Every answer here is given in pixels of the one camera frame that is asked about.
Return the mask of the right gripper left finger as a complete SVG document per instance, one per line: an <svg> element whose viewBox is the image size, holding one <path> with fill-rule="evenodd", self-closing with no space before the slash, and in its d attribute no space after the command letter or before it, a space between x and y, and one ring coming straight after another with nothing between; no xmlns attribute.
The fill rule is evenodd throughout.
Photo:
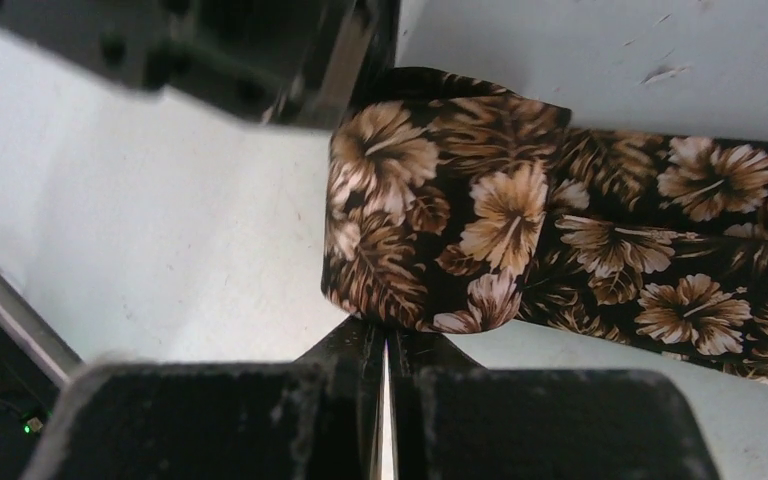
<svg viewBox="0 0 768 480"><path fill-rule="evenodd" d="M349 317L297 361L324 374L310 479L381 477L386 332Z"/></svg>

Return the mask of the brown floral tie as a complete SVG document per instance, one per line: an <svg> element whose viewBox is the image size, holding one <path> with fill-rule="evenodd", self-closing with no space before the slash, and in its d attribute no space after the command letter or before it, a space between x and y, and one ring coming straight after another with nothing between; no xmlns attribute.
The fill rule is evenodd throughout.
<svg viewBox="0 0 768 480"><path fill-rule="evenodd" d="M363 320L519 320L768 385L768 141L580 128L430 68L329 145L321 289Z"/></svg>

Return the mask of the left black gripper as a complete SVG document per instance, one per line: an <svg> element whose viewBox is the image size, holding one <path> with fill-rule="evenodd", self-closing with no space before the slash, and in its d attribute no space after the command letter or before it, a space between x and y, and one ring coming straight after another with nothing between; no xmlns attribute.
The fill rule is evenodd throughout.
<svg viewBox="0 0 768 480"><path fill-rule="evenodd" d="M332 130L391 69L390 0L3 0L0 29L107 82Z"/></svg>

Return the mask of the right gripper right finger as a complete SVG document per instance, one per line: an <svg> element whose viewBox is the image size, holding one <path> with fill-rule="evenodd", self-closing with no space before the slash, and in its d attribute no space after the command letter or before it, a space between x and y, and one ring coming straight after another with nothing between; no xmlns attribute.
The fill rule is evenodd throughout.
<svg viewBox="0 0 768 480"><path fill-rule="evenodd" d="M390 330L387 334L394 477L425 479L426 455L420 373L431 367L470 370L480 363L439 333Z"/></svg>

